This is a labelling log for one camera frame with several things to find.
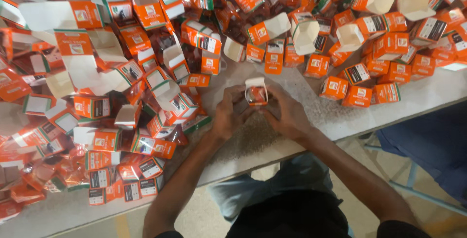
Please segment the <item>tiled floor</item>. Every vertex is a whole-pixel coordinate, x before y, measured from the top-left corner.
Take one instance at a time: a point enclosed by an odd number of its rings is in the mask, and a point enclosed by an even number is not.
[[[338,144],[347,153],[364,164],[369,170],[386,180],[392,179],[405,184],[409,175],[410,161],[385,152],[364,150],[360,142],[351,139]],[[272,165],[252,173],[256,179],[267,179],[274,175],[278,165]],[[334,192],[344,200],[341,210],[347,216],[349,225],[357,238],[375,238],[378,219],[350,193],[342,182],[331,172]],[[446,201],[455,202],[444,192],[433,178],[419,168],[414,188]],[[402,193],[412,207],[417,218],[433,238],[467,238],[467,217],[441,208],[420,198]],[[87,227],[60,235],[60,238],[78,237],[119,237],[140,238],[143,219],[147,207],[132,211],[124,216],[98,222]],[[175,228],[185,238],[224,237],[230,224],[221,217],[217,205],[206,192],[206,187],[198,188],[190,202],[178,217]]]

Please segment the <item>black shirt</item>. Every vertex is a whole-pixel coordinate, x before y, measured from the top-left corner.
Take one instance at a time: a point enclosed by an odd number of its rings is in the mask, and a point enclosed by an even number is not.
[[[227,238],[349,238],[347,219],[340,201],[330,194],[288,191],[261,203],[243,208],[227,233]],[[429,238],[417,227],[399,221],[380,224],[377,238]],[[156,238],[183,238],[167,231]]]

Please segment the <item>leg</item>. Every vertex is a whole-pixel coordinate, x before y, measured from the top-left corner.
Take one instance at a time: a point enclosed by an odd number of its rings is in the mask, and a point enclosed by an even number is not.
[[[224,219],[230,223],[234,223],[244,207],[272,197],[271,188],[266,182],[254,180],[246,174],[210,185],[207,190]]]
[[[268,182],[275,195],[288,190],[312,189],[336,196],[329,168],[311,152],[281,162],[281,169]]]

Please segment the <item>table surface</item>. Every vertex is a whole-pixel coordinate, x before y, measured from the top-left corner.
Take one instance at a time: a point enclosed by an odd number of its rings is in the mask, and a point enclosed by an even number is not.
[[[342,67],[330,69],[330,75]],[[227,70],[213,77],[210,86],[201,91],[203,106],[208,114],[213,116],[215,105],[222,98],[225,87],[243,84],[245,79],[264,75],[262,68],[263,65],[229,62]],[[363,110],[342,107],[339,102],[319,98],[316,91],[323,79],[305,79],[296,68],[284,68],[281,75],[266,77],[268,82],[279,83],[300,101],[310,121],[334,141],[419,116],[467,98],[467,71],[436,69],[433,77],[401,86],[401,102]],[[209,126],[205,126],[188,135],[190,145],[176,151],[167,164],[164,178],[168,179],[172,175],[208,129]],[[198,186],[276,163],[302,151],[304,149],[301,146],[280,137],[260,114],[255,114],[216,153],[204,170]],[[92,207],[88,205],[87,194],[87,190],[49,193],[45,201],[27,206],[19,216],[0,225],[0,237],[3,234],[12,238],[46,237],[135,210],[153,199],[147,197],[133,202],[118,199]]]

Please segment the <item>person's left hand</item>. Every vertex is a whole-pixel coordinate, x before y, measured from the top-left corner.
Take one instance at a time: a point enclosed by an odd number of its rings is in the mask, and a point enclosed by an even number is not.
[[[250,117],[255,108],[249,107],[240,115],[234,112],[234,103],[240,100],[245,100],[242,92],[245,91],[245,86],[236,85],[228,87],[224,90],[224,98],[216,107],[216,116],[213,122],[213,134],[223,140],[228,140],[238,128]]]

